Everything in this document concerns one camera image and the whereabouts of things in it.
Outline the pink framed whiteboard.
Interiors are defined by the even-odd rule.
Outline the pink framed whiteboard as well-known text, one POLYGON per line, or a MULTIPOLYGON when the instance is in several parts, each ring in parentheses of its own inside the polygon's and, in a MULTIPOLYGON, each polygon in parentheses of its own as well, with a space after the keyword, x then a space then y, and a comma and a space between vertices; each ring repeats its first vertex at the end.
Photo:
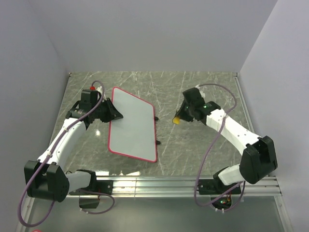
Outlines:
POLYGON ((114 154, 156 162, 154 106, 118 87, 112 89, 112 103, 123 118, 110 122, 108 150, 114 154))

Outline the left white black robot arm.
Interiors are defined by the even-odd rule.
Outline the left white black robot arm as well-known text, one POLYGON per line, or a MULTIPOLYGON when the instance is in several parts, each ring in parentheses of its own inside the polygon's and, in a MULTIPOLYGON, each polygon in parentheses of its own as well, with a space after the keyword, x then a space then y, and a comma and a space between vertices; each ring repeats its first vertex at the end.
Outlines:
POLYGON ((80 137, 95 120, 109 123, 122 119, 110 98, 94 87, 84 89, 81 98, 67 112, 64 123, 47 150, 24 167, 27 195, 62 202, 68 193, 82 189, 93 194, 98 188, 94 171, 79 169, 65 174, 63 168, 80 137))

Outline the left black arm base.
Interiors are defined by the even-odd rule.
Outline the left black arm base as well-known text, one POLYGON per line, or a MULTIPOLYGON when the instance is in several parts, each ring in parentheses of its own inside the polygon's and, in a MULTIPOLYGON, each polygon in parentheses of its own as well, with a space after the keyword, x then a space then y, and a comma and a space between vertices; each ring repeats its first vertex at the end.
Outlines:
POLYGON ((70 192, 70 195, 89 195, 91 192, 112 194, 113 180, 97 180, 92 187, 86 187, 70 192))

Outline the yellow bone shaped eraser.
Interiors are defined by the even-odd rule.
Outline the yellow bone shaped eraser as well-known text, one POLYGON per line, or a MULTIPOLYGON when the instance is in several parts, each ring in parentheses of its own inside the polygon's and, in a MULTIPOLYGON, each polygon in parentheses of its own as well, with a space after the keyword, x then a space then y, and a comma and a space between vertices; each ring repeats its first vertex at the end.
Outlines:
POLYGON ((176 124, 176 125, 179 125, 180 120, 181 120, 181 119, 180 119, 179 117, 176 116, 176 117, 173 118, 172 123, 174 123, 174 124, 176 124))

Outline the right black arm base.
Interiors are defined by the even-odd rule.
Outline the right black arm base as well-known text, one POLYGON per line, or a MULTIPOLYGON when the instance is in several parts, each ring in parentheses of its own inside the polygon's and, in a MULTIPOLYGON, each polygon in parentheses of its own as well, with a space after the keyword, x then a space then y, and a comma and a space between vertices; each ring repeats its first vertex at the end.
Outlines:
POLYGON ((241 194, 241 189, 238 183, 224 185, 220 180, 215 179, 199 179, 196 182, 194 196, 197 195, 221 195, 224 192, 227 194, 241 194))

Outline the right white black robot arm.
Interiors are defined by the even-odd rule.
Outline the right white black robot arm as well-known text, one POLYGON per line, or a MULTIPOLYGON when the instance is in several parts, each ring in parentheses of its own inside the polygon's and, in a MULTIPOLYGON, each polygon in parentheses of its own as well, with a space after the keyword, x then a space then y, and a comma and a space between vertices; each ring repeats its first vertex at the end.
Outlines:
POLYGON ((256 184, 277 169, 275 145, 269 136, 250 132, 228 116, 218 104, 205 102, 198 87, 183 92, 184 100, 173 119, 192 122, 197 120, 214 129, 227 139, 241 154, 240 164, 226 167, 213 175, 213 188, 224 193, 238 182, 256 184))

